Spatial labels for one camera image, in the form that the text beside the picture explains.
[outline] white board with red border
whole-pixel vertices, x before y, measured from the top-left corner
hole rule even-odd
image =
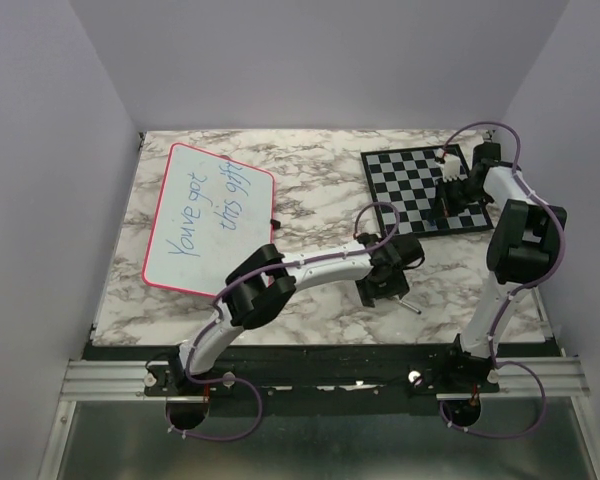
[[[271,173],[175,143],[169,151],[142,269],[144,281],[215,296],[257,248],[271,243]]]

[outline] chessboard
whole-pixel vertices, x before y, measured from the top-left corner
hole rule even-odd
[[[435,198],[436,182],[442,171],[435,161],[441,146],[406,148],[362,153],[367,182],[374,202],[392,203],[400,212],[398,234],[414,233],[418,237],[480,232],[493,228],[484,203],[474,203],[459,215],[427,220]],[[467,178],[469,167],[458,145],[447,152],[460,157],[460,178]],[[385,234],[395,225],[393,212],[376,207],[380,230]]]

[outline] marble surface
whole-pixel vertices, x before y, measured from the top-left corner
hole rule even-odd
[[[96,320],[97,345],[168,345],[198,331],[210,315],[208,300],[143,283],[142,263],[169,147],[175,142],[265,168],[277,182],[275,217],[283,228],[282,252],[315,251],[349,241],[357,211],[371,201],[360,152],[439,145],[439,130],[216,130],[149,132]],[[475,132],[459,138],[471,158],[482,142]],[[371,211],[362,222],[377,231]],[[416,315],[391,300],[360,305],[352,283],[296,294],[271,324],[245,332],[236,344],[338,344],[449,342],[471,319],[486,277],[492,232],[422,239],[424,265],[407,273],[405,300]],[[505,341],[542,341],[531,296],[512,319]]]

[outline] wire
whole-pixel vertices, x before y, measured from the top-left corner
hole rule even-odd
[[[205,386],[212,385],[214,383],[221,383],[224,381],[224,379],[222,379],[222,378],[211,378],[211,379],[205,379],[205,380],[195,378],[193,375],[191,375],[191,362],[193,361],[196,347],[200,344],[200,342],[202,341],[204,336],[216,325],[216,323],[222,319],[222,316],[223,316],[222,310],[218,307],[218,303],[220,302],[220,300],[222,300],[222,298],[227,293],[229,293],[235,287],[237,287],[241,283],[246,282],[247,280],[249,280],[257,275],[261,275],[262,273],[270,272],[271,270],[276,270],[276,269],[280,269],[280,268],[289,268],[289,267],[299,267],[303,264],[306,265],[306,264],[310,264],[310,263],[319,262],[322,260],[329,260],[332,258],[342,258],[343,256],[352,257],[352,256],[356,256],[356,255],[362,255],[365,253],[371,253],[379,248],[382,248],[388,242],[390,242],[391,239],[393,238],[393,236],[398,231],[398,224],[400,223],[400,214],[396,207],[394,207],[391,203],[387,203],[387,202],[370,203],[370,204],[366,205],[362,210],[360,210],[360,212],[358,212],[358,215],[356,216],[356,219],[354,222],[354,227],[353,227],[354,238],[356,238],[358,236],[358,227],[359,227],[360,219],[362,218],[362,215],[364,214],[364,212],[366,212],[367,210],[369,210],[372,207],[379,207],[379,208],[388,207],[393,211],[393,214],[396,217],[396,223],[393,226],[393,228],[391,229],[391,231],[389,232],[389,234],[384,239],[382,239],[380,242],[378,242],[377,244],[372,245],[369,248],[364,248],[364,249],[356,250],[353,252],[317,255],[315,257],[307,258],[303,261],[268,265],[266,267],[262,267],[262,268],[253,270],[252,272],[249,272],[246,275],[243,275],[243,276],[237,278],[236,280],[231,282],[229,285],[227,285],[225,288],[223,288],[220,291],[220,293],[218,293],[218,295],[216,295],[216,297],[213,299],[213,302],[212,302],[213,307],[218,312],[218,318],[212,320],[202,330],[200,330],[200,332],[196,336],[195,340],[193,341],[193,345],[191,347],[191,350],[189,350],[189,354],[187,355],[187,361],[185,362],[185,367],[184,367],[184,373],[185,373],[187,379],[192,383],[195,383],[198,385],[205,385]],[[182,430],[173,425],[173,422],[171,421],[169,409],[167,408],[165,410],[165,417],[167,419],[167,422],[170,425],[169,431],[176,431],[176,432],[180,433],[183,436],[183,438],[190,437],[190,438],[197,438],[199,440],[208,440],[208,441],[213,441],[213,442],[232,442],[232,441],[240,440],[242,438],[245,438],[245,437],[251,435],[251,433],[253,433],[255,431],[255,429],[258,428],[258,425],[260,425],[260,422],[262,421],[262,396],[260,395],[260,392],[258,391],[256,386],[253,385],[248,380],[245,380],[244,378],[237,378],[237,377],[233,378],[232,380],[235,381],[236,383],[240,383],[240,384],[248,387],[253,392],[254,396],[256,397],[256,402],[258,404],[258,412],[256,414],[255,420],[253,421],[253,423],[251,424],[251,426],[248,429],[246,429],[245,431],[243,431],[241,433],[238,433],[235,435],[229,435],[229,436],[225,436],[225,437],[216,437],[216,436],[210,436],[210,435],[205,435],[205,434],[201,434],[201,433],[191,432],[189,430]]]
[[[502,317],[504,316],[504,312],[507,310],[507,307],[509,307],[509,305],[511,304],[511,301],[513,300],[513,298],[516,296],[516,294],[518,292],[525,290],[525,289],[537,287],[541,283],[543,283],[543,282],[547,281],[549,278],[551,278],[554,273],[556,273],[556,271],[560,267],[560,264],[562,263],[562,260],[564,259],[564,253],[565,253],[565,249],[566,249],[566,239],[564,236],[564,229],[562,228],[562,224],[558,220],[558,217],[553,212],[553,210],[551,210],[548,203],[546,201],[544,201],[542,198],[540,198],[539,196],[537,196],[535,194],[535,192],[531,189],[531,187],[529,187],[529,185],[522,179],[522,177],[519,176],[518,162],[520,161],[520,150],[521,150],[520,135],[518,135],[518,132],[516,132],[509,125],[502,123],[502,122],[496,122],[496,121],[483,121],[483,122],[470,123],[469,125],[465,125],[460,130],[456,131],[453,135],[451,135],[445,142],[444,146],[442,147],[443,150],[446,150],[449,143],[451,143],[451,141],[454,138],[456,138],[460,133],[464,132],[465,130],[469,130],[473,127],[484,126],[484,125],[492,125],[492,126],[504,128],[505,130],[507,130],[508,132],[510,132],[513,135],[513,138],[515,139],[515,142],[516,142],[516,153],[513,157],[513,162],[511,165],[511,175],[512,175],[514,181],[518,184],[518,186],[525,193],[525,195],[527,195],[527,197],[531,201],[533,201],[536,205],[540,206],[546,212],[546,214],[549,216],[549,218],[555,225],[556,230],[558,231],[558,238],[559,238],[559,244],[560,244],[559,249],[558,249],[558,255],[556,256],[556,260],[553,263],[553,266],[549,269],[549,271],[547,273],[545,273],[542,277],[540,277],[536,280],[525,283],[523,285],[519,285],[516,288],[514,288],[513,290],[511,290],[511,292],[509,292],[509,294],[507,295],[507,298],[505,298],[505,300],[500,305],[500,308],[498,309],[498,311],[493,319],[493,323],[491,324],[491,328],[489,329],[489,333],[488,333],[489,354],[491,356],[491,361],[493,362],[493,367],[495,369],[499,369],[499,368],[505,367],[507,365],[512,365],[512,366],[516,366],[518,368],[522,368],[523,370],[527,371],[529,373],[529,375],[531,375],[533,377],[533,379],[536,381],[536,383],[538,384],[538,388],[540,389],[540,397],[542,400],[542,410],[540,411],[540,414],[536,418],[536,421],[530,427],[528,427],[527,429],[525,429],[519,433],[497,434],[497,433],[481,432],[481,431],[473,430],[473,429],[470,429],[467,427],[460,427],[459,425],[454,424],[447,417],[447,415],[444,411],[444,409],[445,409],[444,402],[440,402],[440,416],[442,417],[442,419],[445,421],[445,423],[447,424],[447,426],[449,428],[453,428],[455,430],[469,433],[469,434],[475,435],[477,437],[506,440],[506,439],[519,438],[519,437],[522,437],[529,433],[533,433],[540,427],[540,425],[544,421],[544,419],[546,417],[546,413],[547,413],[547,396],[546,396],[544,386],[542,385],[542,381],[540,380],[540,377],[529,367],[527,367],[526,365],[524,365],[520,362],[514,362],[512,360],[498,363],[497,358],[496,358],[495,346],[494,346],[495,333],[498,328],[498,325],[500,324],[500,321],[502,320]]]

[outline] gray wall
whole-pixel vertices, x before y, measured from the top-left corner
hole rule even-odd
[[[527,179],[569,214],[567,256],[543,293],[600,417],[600,0],[570,2],[504,120],[522,135]]]
[[[147,129],[500,118],[566,0],[71,0]]]
[[[0,0],[0,479],[37,476],[137,134],[66,0]]]

